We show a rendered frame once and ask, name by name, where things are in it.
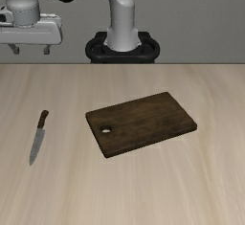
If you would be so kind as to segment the brown-handled kitchen knife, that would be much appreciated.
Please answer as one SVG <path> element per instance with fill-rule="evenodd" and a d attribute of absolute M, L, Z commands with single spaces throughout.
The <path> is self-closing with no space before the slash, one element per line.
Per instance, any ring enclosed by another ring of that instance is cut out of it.
<path fill-rule="evenodd" d="M 38 120 L 38 124 L 37 124 L 37 129 L 33 138 L 33 145 L 32 145 L 32 149 L 30 152 L 30 158 L 29 158 L 29 164 L 32 165 L 37 157 L 37 154 L 40 150 L 42 141 L 44 139 L 44 135 L 45 135 L 45 129 L 44 129 L 44 125 L 45 125 L 45 121 L 46 118 L 49 115 L 49 111 L 48 110 L 43 110 L 40 114 L 39 120 Z"/>

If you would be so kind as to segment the dark brown cutting board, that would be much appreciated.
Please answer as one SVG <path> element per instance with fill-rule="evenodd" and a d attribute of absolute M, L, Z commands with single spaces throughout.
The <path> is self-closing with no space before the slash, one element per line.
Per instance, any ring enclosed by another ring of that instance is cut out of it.
<path fill-rule="evenodd" d="M 90 111 L 85 117 L 105 158 L 197 129 L 169 92 Z"/>

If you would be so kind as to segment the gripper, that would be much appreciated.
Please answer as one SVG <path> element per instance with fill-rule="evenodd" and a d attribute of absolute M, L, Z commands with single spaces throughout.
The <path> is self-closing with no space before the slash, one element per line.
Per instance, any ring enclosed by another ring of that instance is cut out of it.
<path fill-rule="evenodd" d="M 0 7 L 0 43 L 8 44 L 15 55 L 20 50 L 15 44 L 44 44 L 44 55 L 49 55 L 51 45 L 62 41 L 61 18 L 56 14 L 41 13 L 40 20 L 29 26 L 17 26 L 13 14 L 6 6 Z"/>

